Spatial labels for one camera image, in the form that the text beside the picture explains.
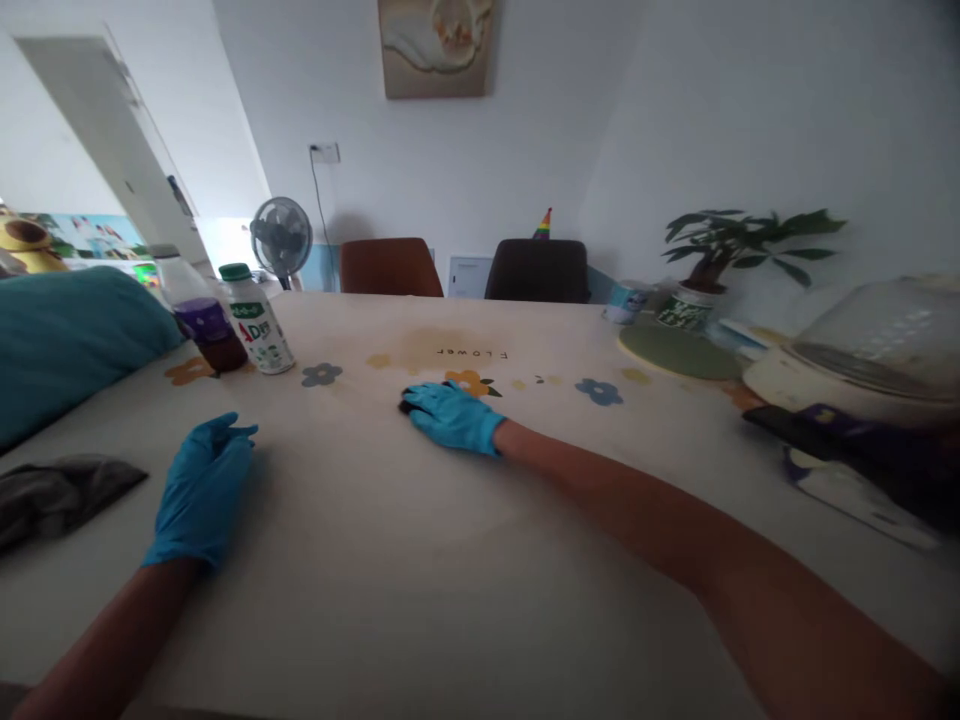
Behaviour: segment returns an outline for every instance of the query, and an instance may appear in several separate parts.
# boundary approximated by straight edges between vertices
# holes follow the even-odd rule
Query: blue flower print
[[[617,388],[610,383],[600,383],[590,378],[584,378],[583,382],[577,383],[574,387],[580,392],[589,395],[590,399],[597,405],[607,407],[609,405],[623,404],[623,398],[620,397]]]
[[[303,378],[303,382],[300,384],[304,387],[333,385],[333,381],[337,379],[337,375],[342,372],[342,367],[337,367],[336,365],[331,365],[330,363],[320,363],[316,367],[303,369],[303,374],[306,377]]]

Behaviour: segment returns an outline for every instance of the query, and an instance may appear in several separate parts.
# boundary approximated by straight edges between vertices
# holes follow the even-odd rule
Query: rainbow party hat
[[[547,214],[543,216],[543,220],[540,221],[540,227],[538,227],[537,231],[533,234],[534,240],[550,239],[550,213],[552,212],[553,208],[547,208]]]

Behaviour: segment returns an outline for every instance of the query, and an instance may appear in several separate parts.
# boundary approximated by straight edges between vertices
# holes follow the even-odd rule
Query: blue latex glove
[[[410,413],[410,420],[435,443],[499,456],[493,431],[506,418],[463,388],[436,383],[415,385],[404,392],[403,399],[420,408]]]
[[[253,457],[250,436],[258,430],[230,427],[236,421],[236,413],[221,415],[197,425],[183,441],[167,473],[144,565],[195,557],[220,568]]]

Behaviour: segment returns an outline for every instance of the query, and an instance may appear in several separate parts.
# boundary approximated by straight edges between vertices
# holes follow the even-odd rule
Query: towel
[[[58,537],[147,477],[106,455],[69,455],[0,475],[0,554],[32,535]]]

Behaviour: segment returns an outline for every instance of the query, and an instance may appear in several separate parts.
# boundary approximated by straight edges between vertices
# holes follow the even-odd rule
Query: white tablecloth
[[[685,591],[541,482],[410,426],[401,389],[447,371],[490,381],[500,397],[485,400],[509,417],[730,513],[947,667],[956,567],[792,489],[777,444],[727,394],[638,372],[596,306],[318,293],[274,305],[290,372],[175,386],[165,373],[197,355],[187,345],[0,458],[5,471],[103,452],[151,473],[71,536],[0,560],[0,680],[36,683],[79,637],[150,544],[183,437],[237,410],[261,427],[250,502],[149,699],[276,718],[760,717]],[[322,363],[314,375],[333,381],[304,387]],[[622,402],[594,402],[585,380]]]

